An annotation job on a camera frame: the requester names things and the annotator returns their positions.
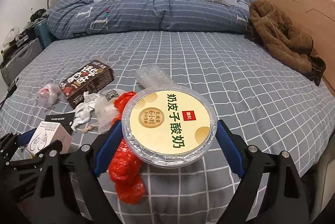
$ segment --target white box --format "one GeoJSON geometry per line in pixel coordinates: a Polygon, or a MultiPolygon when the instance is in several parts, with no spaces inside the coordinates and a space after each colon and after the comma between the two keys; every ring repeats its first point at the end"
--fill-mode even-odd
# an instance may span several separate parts
{"type": "Polygon", "coordinates": [[[68,152],[73,138],[60,123],[42,121],[31,137],[27,150],[35,155],[55,140],[62,142],[63,154],[68,152]]]}

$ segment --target yellow label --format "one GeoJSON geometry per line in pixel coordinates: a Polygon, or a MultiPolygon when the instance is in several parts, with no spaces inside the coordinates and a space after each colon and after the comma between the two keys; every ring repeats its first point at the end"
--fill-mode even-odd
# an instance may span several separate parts
{"type": "Polygon", "coordinates": [[[201,145],[209,134],[210,119],[191,95],[159,91],[137,102],[130,114],[130,128],[145,148],[174,155],[201,145]]]}

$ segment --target clear plastic lid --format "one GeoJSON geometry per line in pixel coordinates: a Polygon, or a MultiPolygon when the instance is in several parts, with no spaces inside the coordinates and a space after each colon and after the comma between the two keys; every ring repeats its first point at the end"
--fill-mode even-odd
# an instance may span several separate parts
{"type": "Polygon", "coordinates": [[[127,103],[124,139],[141,160],[161,168],[178,168],[201,158],[210,148],[217,118],[199,93],[179,85],[150,87],[127,103]]]}

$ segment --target red square label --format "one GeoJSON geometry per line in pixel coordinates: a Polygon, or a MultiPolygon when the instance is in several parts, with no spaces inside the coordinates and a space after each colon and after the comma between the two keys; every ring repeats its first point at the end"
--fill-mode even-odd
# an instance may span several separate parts
{"type": "Polygon", "coordinates": [[[184,121],[193,121],[195,119],[194,111],[183,111],[184,121]]]}

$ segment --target gold circular badge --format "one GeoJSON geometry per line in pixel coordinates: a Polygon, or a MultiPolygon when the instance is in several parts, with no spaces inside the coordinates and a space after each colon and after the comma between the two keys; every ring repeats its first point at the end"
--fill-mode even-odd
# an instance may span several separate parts
{"type": "Polygon", "coordinates": [[[147,128],[155,128],[160,126],[164,121],[164,114],[160,109],[148,107],[140,112],[138,121],[142,126],[147,128]]]}

